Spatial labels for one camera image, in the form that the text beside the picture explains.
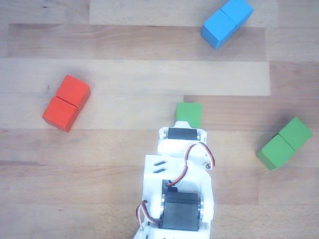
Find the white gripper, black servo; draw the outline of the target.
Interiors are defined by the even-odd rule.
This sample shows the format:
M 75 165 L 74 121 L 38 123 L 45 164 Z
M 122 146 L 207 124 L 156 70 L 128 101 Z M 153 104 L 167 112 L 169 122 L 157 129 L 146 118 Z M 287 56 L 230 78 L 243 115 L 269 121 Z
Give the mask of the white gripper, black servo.
M 162 127 L 159 130 L 157 153 L 176 158 L 184 158 L 189 145 L 207 144 L 207 132 L 191 128 L 187 121 L 176 121 L 173 127 Z

